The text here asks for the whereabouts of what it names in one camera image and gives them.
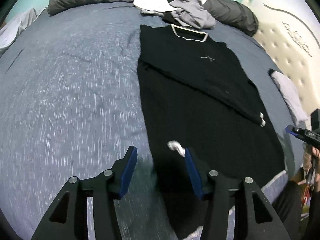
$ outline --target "hand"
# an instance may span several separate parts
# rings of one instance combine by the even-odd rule
[[[312,163],[311,163],[311,155],[318,158],[318,161],[316,162],[316,169],[315,169],[315,191],[320,191],[320,150],[311,146],[307,145],[303,154],[303,169],[306,173],[311,169]]]

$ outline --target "black t-shirt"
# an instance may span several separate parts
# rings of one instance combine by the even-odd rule
[[[225,43],[175,28],[178,37],[170,25],[140,29],[142,111],[169,221],[182,239],[203,225],[207,203],[194,196],[184,159],[168,141],[260,187],[284,170],[284,154],[255,85]]]

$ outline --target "metal screw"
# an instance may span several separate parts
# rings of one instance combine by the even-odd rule
[[[218,176],[219,172],[217,172],[217,171],[215,171],[215,170],[211,170],[211,171],[209,171],[209,174],[210,174],[210,176],[212,176],[212,177],[216,177],[216,176]]]
[[[70,183],[75,183],[75,182],[77,182],[77,180],[78,180],[77,177],[71,177],[71,178],[69,179],[69,182],[70,182]]]
[[[111,176],[112,173],[113,173],[112,170],[105,170],[105,171],[103,172],[103,175],[104,175],[104,176]]]
[[[250,177],[245,177],[244,178],[244,181],[248,184],[252,183],[253,182],[253,179],[251,179]]]

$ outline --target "white pillow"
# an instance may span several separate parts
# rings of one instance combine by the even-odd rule
[[[307,121],[309,117],[302,109],[297,88],[291,79],[272,69],[269,70],[269,75],[282,94],[282,97],[289,108],[294,124],[298,126],[300,122]]]
[[[32,8],[14,17],[0,30],[0,57],[36,19],[36,10]]]

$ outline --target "upholstered headboard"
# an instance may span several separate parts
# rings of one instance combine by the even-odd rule
[[[320,108],[320,44],[309,26],[270,2],[252,6],[259,20],[254,39],[279,69],[296,85],[303,109],[310,115]]]

